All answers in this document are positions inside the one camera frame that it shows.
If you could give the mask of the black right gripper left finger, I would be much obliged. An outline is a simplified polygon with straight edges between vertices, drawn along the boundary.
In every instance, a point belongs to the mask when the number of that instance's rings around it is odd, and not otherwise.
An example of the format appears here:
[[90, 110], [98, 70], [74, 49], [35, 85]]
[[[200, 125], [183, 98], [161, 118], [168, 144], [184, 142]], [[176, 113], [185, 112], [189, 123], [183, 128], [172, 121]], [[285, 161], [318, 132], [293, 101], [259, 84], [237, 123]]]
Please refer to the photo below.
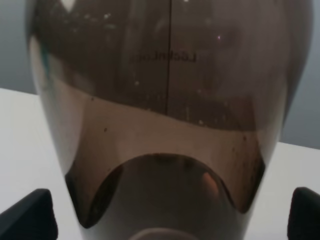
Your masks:
[[38, 188], [0, 214], [2, 240], [56, 240], [51, 192]]

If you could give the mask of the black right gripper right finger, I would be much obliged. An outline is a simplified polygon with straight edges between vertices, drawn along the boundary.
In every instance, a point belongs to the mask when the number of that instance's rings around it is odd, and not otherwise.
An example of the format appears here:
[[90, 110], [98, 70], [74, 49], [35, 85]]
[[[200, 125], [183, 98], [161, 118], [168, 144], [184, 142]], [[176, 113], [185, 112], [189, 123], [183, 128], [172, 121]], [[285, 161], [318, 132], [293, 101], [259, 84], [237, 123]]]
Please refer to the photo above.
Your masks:
[[292, 194], [287, 238], [289, 240], [320, 238], [320, 195], [307, 187], [298, 187]]

